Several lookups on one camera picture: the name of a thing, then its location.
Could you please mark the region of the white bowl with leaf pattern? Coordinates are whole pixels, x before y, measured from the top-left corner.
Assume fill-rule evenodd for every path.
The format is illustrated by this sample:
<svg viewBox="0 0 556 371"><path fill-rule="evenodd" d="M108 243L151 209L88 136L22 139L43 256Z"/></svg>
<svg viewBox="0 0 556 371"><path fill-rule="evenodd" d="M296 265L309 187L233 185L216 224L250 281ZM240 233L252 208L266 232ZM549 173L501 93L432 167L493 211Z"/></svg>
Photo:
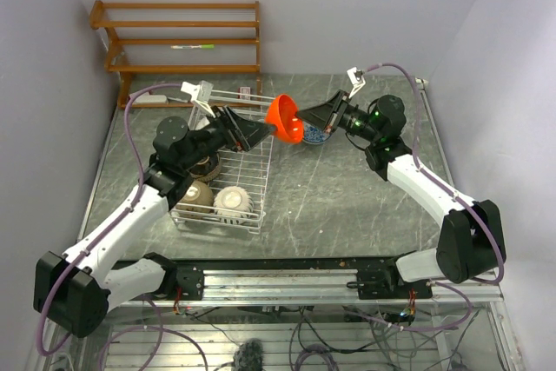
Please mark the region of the white bowl with leaf pattern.
<svg viewBox="0 0 556 371"><path fill-rule="evenodd" d="M250 218L254 203L248 191L239 186L220 190L214 199L215 214L222 223L242 225Z"/></svg>

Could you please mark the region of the black glazed patterned bowl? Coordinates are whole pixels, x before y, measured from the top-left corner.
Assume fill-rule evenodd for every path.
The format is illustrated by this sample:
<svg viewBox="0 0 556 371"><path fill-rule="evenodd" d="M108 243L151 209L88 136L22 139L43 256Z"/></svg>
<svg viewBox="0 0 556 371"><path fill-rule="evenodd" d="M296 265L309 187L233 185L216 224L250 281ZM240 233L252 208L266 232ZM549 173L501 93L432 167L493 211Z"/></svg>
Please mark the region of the black glazed patterned bowl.
<svg viewBox="0 0 556 371"><path fill-rule="evenodd" d="M190 169L193 178L200 182L210 182L221 172L222 162L220 155L214 153Z"/></svg>

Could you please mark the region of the orange bowl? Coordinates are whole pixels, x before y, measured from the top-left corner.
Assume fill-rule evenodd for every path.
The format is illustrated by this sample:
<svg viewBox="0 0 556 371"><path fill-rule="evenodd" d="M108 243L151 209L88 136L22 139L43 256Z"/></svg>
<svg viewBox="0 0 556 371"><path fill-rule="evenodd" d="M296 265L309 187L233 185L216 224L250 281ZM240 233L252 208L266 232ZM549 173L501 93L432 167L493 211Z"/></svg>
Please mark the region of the orange bowl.
<svg viewBox="0 0 556 371"><path fill-rule="evenodd" d="M298 107L288 95L276 97L270 104L265 122L275 127L274 137L282 142L297 144L304 136L303 122L296 115Z"/></svg>

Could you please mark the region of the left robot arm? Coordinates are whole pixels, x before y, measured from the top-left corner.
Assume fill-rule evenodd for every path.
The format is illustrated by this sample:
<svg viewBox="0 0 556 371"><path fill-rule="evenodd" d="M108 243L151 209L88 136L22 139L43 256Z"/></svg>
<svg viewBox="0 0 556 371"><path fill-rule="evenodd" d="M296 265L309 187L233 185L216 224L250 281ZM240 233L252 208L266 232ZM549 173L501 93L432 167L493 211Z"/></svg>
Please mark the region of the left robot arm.
<svg viewBox="0 0 556 371"><path fill-rule="evenodd" d="M72 335L90 335L106 314L139 295L167 299L176 291L177 266L155 253L125 268L114 266L133 241L165 216L193 183L190 170L226 148L248 152L278 131L277 122L259 122L214 107L209 123L190 129L179 116L163 119L154 153L138 184L93 232L62 255L51 251L36 264L33 307L41 321L52 320Z"/></svg>

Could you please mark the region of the blue patterned white bowl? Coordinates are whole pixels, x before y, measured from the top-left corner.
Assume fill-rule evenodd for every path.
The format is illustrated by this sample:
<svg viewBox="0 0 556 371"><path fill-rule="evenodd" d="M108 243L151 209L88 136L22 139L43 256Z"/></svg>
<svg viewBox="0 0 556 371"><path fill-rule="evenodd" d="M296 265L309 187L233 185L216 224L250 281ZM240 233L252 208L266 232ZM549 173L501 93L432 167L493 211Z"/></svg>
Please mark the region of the blue patterned white bowl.
<svg viewBox="0 0 556 371"><path fill-rule="evenodd" d="M303 128L304 128L304 132L303 132L302 141L308 145L322 145L330 137L330 134L320 129L317 129L311 124L303 123Z"/></svg>

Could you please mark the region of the beige brown ceramic bowl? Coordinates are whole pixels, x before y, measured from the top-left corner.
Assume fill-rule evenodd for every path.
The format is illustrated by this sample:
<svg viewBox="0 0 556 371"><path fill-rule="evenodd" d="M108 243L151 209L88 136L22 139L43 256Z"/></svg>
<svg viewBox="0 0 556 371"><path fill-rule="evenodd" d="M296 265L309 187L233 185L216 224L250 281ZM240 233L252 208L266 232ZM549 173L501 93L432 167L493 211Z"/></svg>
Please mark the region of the beige brown ceramic bowl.
<svg viewBox="0 0 556 371"><path fill-rule="evenodd" d="M210 187L194 180L184 197L176 204L172 216L176 218L198 219L213 209L214 194Z"/></svg>

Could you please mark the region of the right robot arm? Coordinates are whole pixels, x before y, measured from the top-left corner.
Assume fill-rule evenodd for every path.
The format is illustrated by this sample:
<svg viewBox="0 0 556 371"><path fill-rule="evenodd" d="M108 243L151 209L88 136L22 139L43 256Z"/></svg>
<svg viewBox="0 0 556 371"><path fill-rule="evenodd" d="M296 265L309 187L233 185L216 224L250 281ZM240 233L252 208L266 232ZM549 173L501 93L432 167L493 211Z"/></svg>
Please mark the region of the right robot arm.
<svg viewBox="0 0 556 371"><path fill-rule="evenodd" d="M493 268L498 274L492 282L503 278L506 249L498 206L460 193L420 161L416 148L401 138L407 119L399 97L382 96L363 110L351 105L348 93L340 90L329 101L296 115L323 132L342 129L367 141L368 167L411 196L439 225L436 248L402 255L395 269L384 274L382 284L389 295L402 297L414 282L425 279L480 282L481 274Z"/></svg>

